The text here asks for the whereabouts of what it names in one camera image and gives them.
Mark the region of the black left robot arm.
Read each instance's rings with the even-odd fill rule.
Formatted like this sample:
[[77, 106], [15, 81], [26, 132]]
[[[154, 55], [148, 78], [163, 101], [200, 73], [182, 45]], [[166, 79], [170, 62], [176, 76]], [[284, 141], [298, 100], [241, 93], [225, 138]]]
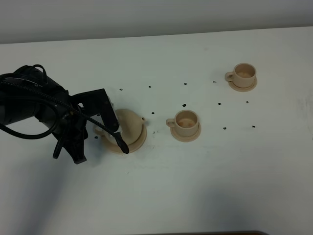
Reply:
[[[23, 134], [8, 127], [35, 117], [48, 130], [40, 134]], [[37, 140], [53, 135], [57, 144], [53, 158], [62, 149], [75, 164], [85, 162], [84, 141], [88, 138], [87, 122], [113, 136], [123, 153], [129, 153], [121, 137], [121, 126], [113, 105], [104, 89], [69, 95], [57, 82], [47, 76], [43, 66], [22, 66], [13, 73], [0, 76], [0, 128], [25, 140]]]

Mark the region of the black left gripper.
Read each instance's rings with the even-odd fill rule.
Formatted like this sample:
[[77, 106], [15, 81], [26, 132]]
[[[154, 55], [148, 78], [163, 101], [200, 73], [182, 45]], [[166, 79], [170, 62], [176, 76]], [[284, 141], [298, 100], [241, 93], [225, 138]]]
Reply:
[[84, 154], [87, 121], [116, 136], [109, 127], [109, 102], [104, 89], [70, 96], [64, 88], [42, 88], [36, 92], [36, 102], [52, 110], [51, 114], [46, 109], [36, 114], [36, 118], [49, 128], [36, 138], [53, 134], [75, 164], [87, 160]]

